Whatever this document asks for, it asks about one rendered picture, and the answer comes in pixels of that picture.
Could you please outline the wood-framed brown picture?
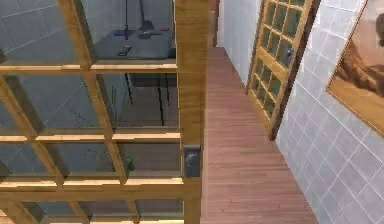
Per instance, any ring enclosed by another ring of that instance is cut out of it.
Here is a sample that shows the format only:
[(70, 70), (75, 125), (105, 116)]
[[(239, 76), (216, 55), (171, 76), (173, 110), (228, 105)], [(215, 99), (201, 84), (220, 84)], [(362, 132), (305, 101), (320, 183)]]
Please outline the wood-framed brown picture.
[(361, 6), (326, 91), (384, 138), (384, 0)]

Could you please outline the wooden glass-paned room door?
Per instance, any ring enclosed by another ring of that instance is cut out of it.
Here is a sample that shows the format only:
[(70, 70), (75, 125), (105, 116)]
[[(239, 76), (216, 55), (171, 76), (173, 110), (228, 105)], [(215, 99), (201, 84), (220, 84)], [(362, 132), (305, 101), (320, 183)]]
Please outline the wooden glass-paned room door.
[[(0, 0), (0, 224), (201, 224), (207, 6)], [(99, 60), (115, 30), (171, 31), (176, 58)], [(186, 145), (200, 177), (184, 176)]]
[[(321, 0), (263, 0), (248, 77), (251, 97), (275, 140)], [(287, 58), (287, 51), (294, 53)]]

